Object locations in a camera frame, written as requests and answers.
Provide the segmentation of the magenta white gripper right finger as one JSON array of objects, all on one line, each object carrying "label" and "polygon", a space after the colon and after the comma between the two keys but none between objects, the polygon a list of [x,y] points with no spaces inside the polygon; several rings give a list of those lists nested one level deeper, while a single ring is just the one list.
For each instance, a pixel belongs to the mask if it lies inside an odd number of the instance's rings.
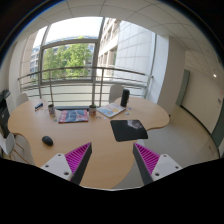
[{"label": "magenta white gripper right finger", "polygon": [[137,143],[133,144],[133,154],[145,185],[182,169],[169,155],[159,155]]}]

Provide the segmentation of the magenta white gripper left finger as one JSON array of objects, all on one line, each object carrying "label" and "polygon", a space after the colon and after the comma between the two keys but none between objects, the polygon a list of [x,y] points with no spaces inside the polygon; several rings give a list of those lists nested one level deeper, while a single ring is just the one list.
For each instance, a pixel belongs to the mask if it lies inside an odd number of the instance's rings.
[{"label": "magenta white gripper left finger", "polygon": [[57,153],[42,169],[79,185],[91,154],[92,145],[87,143],[66,154]]}]

